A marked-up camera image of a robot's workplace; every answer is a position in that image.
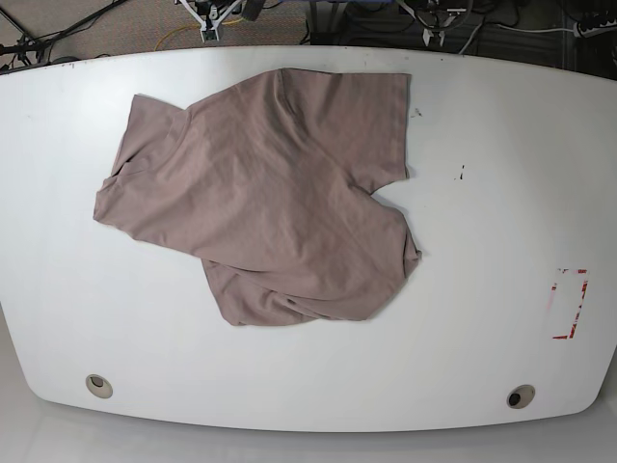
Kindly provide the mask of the mauve brown T-shirt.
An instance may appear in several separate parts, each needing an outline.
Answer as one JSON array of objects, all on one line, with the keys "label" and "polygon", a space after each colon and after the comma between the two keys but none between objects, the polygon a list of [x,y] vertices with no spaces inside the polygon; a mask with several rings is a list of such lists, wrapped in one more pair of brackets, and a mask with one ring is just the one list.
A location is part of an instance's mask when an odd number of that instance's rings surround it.
[{"label": "mauve brown T-shirt", "polygon": [[94,219],[198,258],[233,326],[366,320],[421,259],[374,197],[408,176],[410,86],[278,68],[183,109],[136,95]]}]

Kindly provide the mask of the white power strip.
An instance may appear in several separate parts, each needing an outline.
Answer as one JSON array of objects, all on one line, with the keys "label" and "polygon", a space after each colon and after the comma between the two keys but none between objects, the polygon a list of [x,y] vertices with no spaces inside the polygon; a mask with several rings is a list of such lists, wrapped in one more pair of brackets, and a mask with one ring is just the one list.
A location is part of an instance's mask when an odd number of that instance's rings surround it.
[{"label": "white power strip", "polygon": [[616,13],[603,12],[585,16],[578,21],[574,28],[577,38],[591,38],[604,33],[616,31]]}]

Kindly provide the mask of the black tripod stand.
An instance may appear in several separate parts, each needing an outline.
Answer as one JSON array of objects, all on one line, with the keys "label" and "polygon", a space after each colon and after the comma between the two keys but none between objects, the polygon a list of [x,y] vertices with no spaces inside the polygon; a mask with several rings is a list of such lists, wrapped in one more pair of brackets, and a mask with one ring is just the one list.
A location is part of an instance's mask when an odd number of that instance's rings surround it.
[{"label": "black tripod stand", "polygon": [[37,39],[4,7],[1,8],[1,18],[6,20],[19,34],[14,45],[1,44],[1,57],[11,56],[7,63],[1,65],[1,74],[48,66],[47,49],[49,44],[44,40]]}]

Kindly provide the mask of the red tape rectangle marker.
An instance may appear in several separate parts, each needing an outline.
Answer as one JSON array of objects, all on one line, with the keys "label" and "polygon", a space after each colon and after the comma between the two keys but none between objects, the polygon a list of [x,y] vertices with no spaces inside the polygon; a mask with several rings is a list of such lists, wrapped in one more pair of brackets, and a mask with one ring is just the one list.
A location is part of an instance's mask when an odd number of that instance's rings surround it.
[{"label": "red tape rectangle marker", "polygon": [[552,340],[574,337],[589,282],[583,268],[558,268],[550,289],[547,329]]}]

